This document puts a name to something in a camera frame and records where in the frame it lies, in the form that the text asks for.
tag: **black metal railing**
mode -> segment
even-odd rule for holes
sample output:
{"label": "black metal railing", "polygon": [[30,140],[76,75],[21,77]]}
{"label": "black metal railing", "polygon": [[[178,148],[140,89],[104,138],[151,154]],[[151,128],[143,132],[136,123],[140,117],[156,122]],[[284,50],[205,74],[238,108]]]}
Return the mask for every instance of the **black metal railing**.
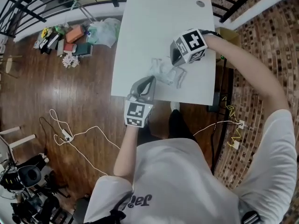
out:
{"label": "black metal railing", "polygon": [[[72,0],[39,0],[43,3],[30,9],[30,6],[37,2],[38,0],[7,0],[5,6],[0,12],[0,34],[4,34],[10,37],[15,37],[18,33],[26,30],[27,28],[33,26],[38,22],[46,22],[46,20],[54,15],[70,11],[71,9],[77,9],[78,7],[72,8]],[[45,6],[49,3],[57,2],[55,6],[49,8],[46,7],[42,12],[36,13],[39,8]],[[127,0],[94,0],[95,2],[85,3],[84,6],[92,6],[97,4],[112,3],[115,7],[119,6],[120,2],[126,2]],[[219,8],[225,11],[224,15],[214,13],[215,16],[220,18],[220,22],[226,21],[234,12],[236,12],[247,0],[225,0],[228,3],[231,3],[230,8],[224,7],[220,4],[212,2],[212,6]]]}

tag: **black pants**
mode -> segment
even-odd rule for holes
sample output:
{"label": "black pants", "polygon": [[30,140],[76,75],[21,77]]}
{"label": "black pants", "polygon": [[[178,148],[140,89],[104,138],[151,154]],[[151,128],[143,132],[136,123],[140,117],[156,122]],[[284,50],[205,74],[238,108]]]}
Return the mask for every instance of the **black pants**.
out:
{"label": "black pants", "polygon": [[36,155],[36,156],[28,159],[26,162],[24,162],[20,165],[17,165],[16,167],[19,169],[24,166],[34,165],[41,171],[43,169],[43,167],[46,166],[46,164],[47,163],[43,160],[43,157],[41,155]]}
{"label": "black pants", "polygon": [[[180,111],[174,110],[171,113],[169,117],[168,125],[169,125],[169,136],[168,136],[169,139],[186,138],[197,142],[194,136],[192,135],[192,133],[190,132],[187,124],[185,123]],[[148,125],[146,125],[144,128],[139,129],[137,145],[141,145],[144,143],[157,141],[157,140],[161,140],[161,138],[151,135],[150,128]]]}

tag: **wooden floor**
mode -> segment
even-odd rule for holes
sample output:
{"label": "wooden floor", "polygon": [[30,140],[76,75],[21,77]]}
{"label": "wooden floor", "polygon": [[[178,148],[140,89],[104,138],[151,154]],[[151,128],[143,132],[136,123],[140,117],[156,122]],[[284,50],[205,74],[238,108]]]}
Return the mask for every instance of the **wooden floor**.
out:
{"label": "wooden floor", "polygon": [[[125,132],[123,121],[124,98],[111,97],[111,82],[116,44],[110,49],[98,45],[93,56],[81,59],[76,68],[66,69],[56,51],[50,55],[33,49],[37,35],[14,44],[9,41],[5,56],[22,55],[20,77],[2,75],[0,94],[1,130],[20,126],[21,131],[4,138],[13,142],[35,134],[36,139],[14,149],[16,159],[22,163],[43,152],[45,136],[39,117],[47,119],[60,133],[57,123],[50,118],[49,110],[55,109],[58,118],[66,121],[73,134],[99,126],[106,136],[118,146]],[[219,89],[222,68],[217,68],[215,89]],[[170,103],[156,101],[150,128],[156,136],[168,136]],[[181,112],[191,132],[195,133],[215,122],[215,114],[207,113],[203,105],[181,104]],[[60,184],[68,184],[70,199],[61,198],[61,205],[72,210],[74,201],[84,194],[91,194],[100,174],[70,145],[58,146],[54,131],[42,120],[47,134],[49,165],[54,169]],[[218,126],[214,137],[215,149],[221,132]],[[210,135],[213,128],[199,133],[196,138],[209,165],[211,164]],[[80,135],[72,142],[95,167],[112,174],[118,149],[108,143],[98,129]]]}

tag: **person's arm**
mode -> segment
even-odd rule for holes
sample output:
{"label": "person's arm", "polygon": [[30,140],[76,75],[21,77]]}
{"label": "person's arm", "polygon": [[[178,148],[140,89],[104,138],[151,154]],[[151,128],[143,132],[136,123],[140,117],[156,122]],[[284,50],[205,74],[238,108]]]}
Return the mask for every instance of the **person's arm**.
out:
{"label": "person's arm", "polygon": [[289,109],[289,105],[278,80],[256,57],[224,39],[205,35],[208,48],[223,55],[241,75],[257,90],[264,101],[265,118],[279,109]]}
{"label": "person's arm", "polygon": [[115,176],[122,177],[131,184],[133,184],[136,164],[137,135],[138,127],[127,127],[113,170]]}

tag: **person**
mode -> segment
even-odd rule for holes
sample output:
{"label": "person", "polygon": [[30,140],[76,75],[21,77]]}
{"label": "person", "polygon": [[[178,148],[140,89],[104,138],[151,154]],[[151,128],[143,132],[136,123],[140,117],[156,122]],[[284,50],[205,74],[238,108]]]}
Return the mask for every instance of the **person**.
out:
{"label": "person", "polygon": [[[256,213],[260,223],[282,221],[297,178],[293,121],[284,90],[253,55],[214,35],[204,39],[263,99],[263,136],[243,182],[231,191],[212,175],[178,105],[172,103],[172,139],[137,146],[138,128],[127,127],[114,176],[97,181],[85,223],[108,220],[111,214],[121,220],[115,223],[123,224],[238,224],[244,223],[246,210]],[[126,197],[128,201],[119,205]]]}

